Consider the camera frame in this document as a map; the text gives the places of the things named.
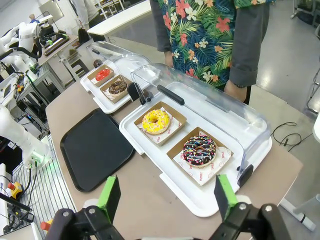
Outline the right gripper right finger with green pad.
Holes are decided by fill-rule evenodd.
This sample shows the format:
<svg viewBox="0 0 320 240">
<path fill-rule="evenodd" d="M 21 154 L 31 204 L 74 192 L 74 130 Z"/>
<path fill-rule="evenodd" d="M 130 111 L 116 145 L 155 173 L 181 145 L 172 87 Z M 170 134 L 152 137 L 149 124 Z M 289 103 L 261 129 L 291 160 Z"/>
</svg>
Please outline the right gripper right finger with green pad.
<svg viewBox="0 0 320 240">
<path fill-rule="evenodd" d="M 214 195 L 222 223 L 209 240 L 237 240 L 241 233 L 252 240 L 292 240 L 277 205 L 257 208 L 249 199 L 238 200 L 225 174 L 216 176 Z"/>
</svg>

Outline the person's right forearm, grey sleeve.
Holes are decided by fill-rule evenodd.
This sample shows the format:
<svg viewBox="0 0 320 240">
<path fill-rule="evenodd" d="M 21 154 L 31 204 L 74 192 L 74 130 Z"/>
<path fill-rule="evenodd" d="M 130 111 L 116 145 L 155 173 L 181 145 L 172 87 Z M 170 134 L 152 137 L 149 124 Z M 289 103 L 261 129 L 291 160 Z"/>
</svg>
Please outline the person's right forearm, grey sleeve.
<svg viewBox="0 0 320 240">
<path fill-rule="evenodd" d="M 149 2 L 154 20 L 157 50 L 163 53 L 170 52 L 172 48 L 167 27 L 165 25 L 165 20 L 163 18 L 162 9 L 158 3 L 158 0 L 149 0 Z"/>
</svg>

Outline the printed paper under colourful donut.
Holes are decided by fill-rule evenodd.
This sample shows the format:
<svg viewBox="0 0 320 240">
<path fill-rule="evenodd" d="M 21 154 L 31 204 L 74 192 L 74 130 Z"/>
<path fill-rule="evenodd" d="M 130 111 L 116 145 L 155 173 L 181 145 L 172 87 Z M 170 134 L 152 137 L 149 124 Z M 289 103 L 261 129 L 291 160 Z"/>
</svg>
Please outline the printed paper under colourful donut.
<svg viewBox="0 0 320 240">
<path fill-rule="evenodd" d="M 213 162 L 205 166 L 191 166 L 184 160 L 182 151 L 173 158 L 173 161 L 186 173 L 188 177 L 191 177 L 195 183 L 199 186 L 203 186 L 209 180 L 213 179 L 232 155 L 233 153 L 230 149 L 220 146 L 217 148 L 217 153 Z"/>
</svg>

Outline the black plastic serving tray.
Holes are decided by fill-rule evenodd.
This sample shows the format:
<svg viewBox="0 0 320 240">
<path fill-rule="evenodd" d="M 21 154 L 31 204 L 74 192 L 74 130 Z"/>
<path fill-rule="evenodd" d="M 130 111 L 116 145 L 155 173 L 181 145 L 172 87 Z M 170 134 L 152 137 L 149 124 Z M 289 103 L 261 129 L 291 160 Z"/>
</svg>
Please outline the black plastic serving tray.
<svg viewBox="0 0 320 240">
<path fill-rule="evenodd" d="M 117 121 L 99 108 L 64 134 L 60 150 L 75 188 L 85 193 L 95 190 L 135 152 Z"/>
</svg>

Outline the cardboard tray under colourful donut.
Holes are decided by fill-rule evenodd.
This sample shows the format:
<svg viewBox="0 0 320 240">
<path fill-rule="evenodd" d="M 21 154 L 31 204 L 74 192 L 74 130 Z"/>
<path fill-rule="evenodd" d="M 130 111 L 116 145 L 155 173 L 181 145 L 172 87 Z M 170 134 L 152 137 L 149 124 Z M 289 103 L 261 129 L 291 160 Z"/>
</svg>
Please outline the cardboard tray under colourful donut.
<svg viewBox="0 0 320 240">
<path fill-rule="evenodd" d="M 211 139 L 214 140 L 216 143 L 216 153 L 218 151 L 218 147 L 225 147 L 220 141 L 218 141 L 216 138 L 214 138 L 212 135 L 210 135 L 208 132 L 204 131 L 200 127 L 196 127 L 194 130 L 192 130 L 190 133 L 188 133 L 182 140 L 180 140 L 171 150 L 167 152 L 168 157 L 173 161 L 173 158 L 178 155 L 181 151 L 183 151 L 184 144 L 189 138 L 194 137 L 194 136 L 203 136 L 206 135 L 210 137 Z"/>
</svg>

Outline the cardboard tray under yellow donut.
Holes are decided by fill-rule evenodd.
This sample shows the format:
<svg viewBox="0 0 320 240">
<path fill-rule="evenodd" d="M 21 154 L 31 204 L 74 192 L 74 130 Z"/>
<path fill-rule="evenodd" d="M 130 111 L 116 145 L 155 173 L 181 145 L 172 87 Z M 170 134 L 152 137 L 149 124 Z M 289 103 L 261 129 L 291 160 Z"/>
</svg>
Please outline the cardboard tray under yellow donut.
<svg viewBox="0 0 320 240">
<path fill-rule="evenodd" d="M 186 124 L 187 118 L 163 101 L 148 107 L 134 125 L 154 144 L 161 146 Z"/>
</svg>

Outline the chocolate donut, sparse sprinkles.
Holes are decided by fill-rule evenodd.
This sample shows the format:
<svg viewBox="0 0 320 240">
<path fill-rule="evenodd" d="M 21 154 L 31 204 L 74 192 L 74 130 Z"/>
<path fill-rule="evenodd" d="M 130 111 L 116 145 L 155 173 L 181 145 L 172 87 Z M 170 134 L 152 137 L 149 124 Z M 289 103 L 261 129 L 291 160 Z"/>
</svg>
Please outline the chocolate donut, sparse sprinkles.
<svg viewBox="0 0 320 240">
<path fill-rule="evenodd" d="M 123 80 L 116 80 L 108 88 L 109 94 L 115 98 L 122 94 L 127 89 L 127 83 Z"/>
</svg>

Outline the cardboard tray under red donut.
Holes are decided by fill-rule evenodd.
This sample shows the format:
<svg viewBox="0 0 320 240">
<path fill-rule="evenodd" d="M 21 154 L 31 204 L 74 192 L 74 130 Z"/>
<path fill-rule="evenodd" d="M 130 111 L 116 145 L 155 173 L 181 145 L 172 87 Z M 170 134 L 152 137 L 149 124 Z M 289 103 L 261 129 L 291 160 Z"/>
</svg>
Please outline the cardboard tray under red donut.
<svg viewBox="0 0 320 240">
<path fill-rule="evenodd" d="M 96 81 L 96 75 L 98 72 L 100 72 L 103 69 L 110 69 L 110 75 L 108 76 L 108 78 L 103 79 L 102 81 Z M 90 75 L 88 75 L 88 79 L 90 80 L 90 82 L 95 85 L 96 87 L 100 87 L 102 86 L 104 83 L 106 83 L 107 81 L 109 81 L 111 78 L 113 78 L 115 76 L 115 72 L 112 68 L 110 68 L 109 66 L 103 64 L 100 67 L 98 67 L 96 70 L 94 70 Z"/>
</svg>

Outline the red glazed donut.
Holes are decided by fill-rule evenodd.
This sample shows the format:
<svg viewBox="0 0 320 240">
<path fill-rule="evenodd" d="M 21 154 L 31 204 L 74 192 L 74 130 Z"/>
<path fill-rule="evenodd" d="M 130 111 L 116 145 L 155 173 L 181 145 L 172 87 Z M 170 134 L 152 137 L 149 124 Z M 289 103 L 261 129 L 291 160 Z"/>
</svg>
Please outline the red glazed donut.
<svg viewBox="0 0 320 240">
<path fill-rule="evenodd" d="M 111 73 L 110 69 L 105 68 L 105 69 L 103 69 L 103 70 L 101 70 L 101 71 L 99 71 L 99 72 L 97 73 L 97 75 L 95 76 L 95 80 L 96 80 L 97 82 L 100 82 L 100 81 L 102 81 L 103 79 L 108 78 L 108 76 L 110 75 L 110 73 Z"/>
</svg>

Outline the red emergency stop button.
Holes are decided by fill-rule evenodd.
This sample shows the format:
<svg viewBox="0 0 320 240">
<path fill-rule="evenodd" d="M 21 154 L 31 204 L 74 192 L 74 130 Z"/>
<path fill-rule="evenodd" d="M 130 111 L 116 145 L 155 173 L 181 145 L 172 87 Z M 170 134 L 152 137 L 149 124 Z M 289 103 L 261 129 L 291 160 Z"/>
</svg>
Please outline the red emergency stop button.
<svg viewBox="0 0 320 240">
<path fill-rule="evenodd" d="M 40 223 L 40 228 L 43 230 L 43 231 L 48 231 L 52 225 L 52 221 L 53 219 L 50 219 L 50 220 L 47 220 L 47 221 L 42 221 Z"/>
</svg>

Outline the small white display base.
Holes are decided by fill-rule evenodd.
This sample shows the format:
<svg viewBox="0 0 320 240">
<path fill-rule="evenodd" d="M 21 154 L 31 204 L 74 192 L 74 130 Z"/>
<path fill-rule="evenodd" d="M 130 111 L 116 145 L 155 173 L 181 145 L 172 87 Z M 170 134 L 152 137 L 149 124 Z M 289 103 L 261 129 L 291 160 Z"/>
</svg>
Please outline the small white display base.
<svg viewBox="0 0 320 240">
<path fill-rule="evenodd" d="M 130 95 L 127 93 L 127 95 L 125 95 L 120 101 L 118 101 L 117 103 L 112 103 L 100 90 L 100 88 L 105 85 L 107 82 L 109 82 L 110 80 L 112 80 L 115 76 L 117 75 L 122 75 L 121 73 L 116 74 L 116 72 L 114 71 L 114 77 L 112 77 L 110 80 L 108 80 L 106 83 L 104 83 L 102 86 L 97 87 L 95 85 L 93 85 L 91 83 L 91 81 L 88 79 L 88 75 L 90 75 L 94 70 L 96 70 L 97 68 L 91 70 L 89 73 L 87 73 L 84 77 L 82 77 L 82 79 L 80 80 L 80 84 L 82 85 L 82 87 L 87 91 L 92 93 L 93 95 L 93 100 L 95 101 L 95 103 L 99 106 L 99 108 L 106 114 L 111 114 L 114 113 L 115 111 L 117 111 L 121 106 L 123 106 L 125 103 L 127 103 L 128 101 L 130 101 L 132 98 L 130 97 Z M 132 77 L 128 78 L 127 76 L 125 76 L 127 79 L 129 79 L 132 83 Z"/>
</svg>

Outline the yellow emergency stop box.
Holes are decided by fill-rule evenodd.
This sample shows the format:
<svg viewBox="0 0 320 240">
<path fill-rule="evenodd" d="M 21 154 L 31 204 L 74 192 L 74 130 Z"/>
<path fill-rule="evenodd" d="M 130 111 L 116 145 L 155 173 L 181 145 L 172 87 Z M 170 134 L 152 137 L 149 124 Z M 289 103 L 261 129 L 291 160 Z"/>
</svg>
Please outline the yellow emergency stop box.
<svg viewBox="0 0 320 240">
<path fill-rule="evenodd" d="M 17 200 L 17 198 L 22 194 L 22 192 L 22 186 L 19 182 L 16 181 L 14 183 L 8 183 L 6 193 L 10 198 Z"/>
</svg>

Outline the small clear dome lid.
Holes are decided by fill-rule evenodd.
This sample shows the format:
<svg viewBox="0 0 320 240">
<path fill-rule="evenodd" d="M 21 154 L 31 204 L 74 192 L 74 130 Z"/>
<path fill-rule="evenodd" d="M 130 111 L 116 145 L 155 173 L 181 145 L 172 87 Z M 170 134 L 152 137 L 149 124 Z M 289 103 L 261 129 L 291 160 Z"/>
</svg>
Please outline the small clear dome lid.
<svg viewBox="0 0 320 240">
<path fill-rule="evenodd" d="M 151 61 L 138 53 L 106 41 L 97 41 L 86 47 L 92 62 L 101 62 L 101 65 L 111 67 L 116 74 L 122 74 L 128 78 L 135 70 L 148 65 Z"/>
</svg>

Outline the brown background workbench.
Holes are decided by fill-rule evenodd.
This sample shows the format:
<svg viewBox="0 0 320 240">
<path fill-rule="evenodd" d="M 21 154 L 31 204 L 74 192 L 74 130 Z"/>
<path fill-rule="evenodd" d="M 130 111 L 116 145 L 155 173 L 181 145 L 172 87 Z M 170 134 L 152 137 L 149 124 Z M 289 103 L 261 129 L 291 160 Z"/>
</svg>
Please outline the brown background workbench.
<svg viewBox="0 0 320 240">
<path fill-rule="evenodd" d="M 69 45 L 73 44 L 79 39 L 77 35 L 69 35 L 69 40 L 66 41 L 64 44 L 61 44 L 59 47 L 56 47 L 54 51 L 52 51 L 48 56 L 43 55 L 41 58 L 38 59 L 38 63 L 40 66 L 48 62 L 51 58 L 55 55 L 58 55 L 63 50 L 65 50 Z"/>
</svg>

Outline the person's floral shirt torso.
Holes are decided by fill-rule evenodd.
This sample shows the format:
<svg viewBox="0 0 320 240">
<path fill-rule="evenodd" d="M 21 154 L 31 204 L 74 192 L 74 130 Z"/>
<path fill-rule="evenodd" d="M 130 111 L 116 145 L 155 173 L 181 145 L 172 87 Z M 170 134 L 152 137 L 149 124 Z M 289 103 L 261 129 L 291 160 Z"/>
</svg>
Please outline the person's floral shirt torso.
<svg viewBox="0 0 320 240">
<path fill-rule="evenodd" d="M 237 9 L 270 0 L 157 0 L 173 68 L 220 88 L 230 80 Z"/>
</svg>

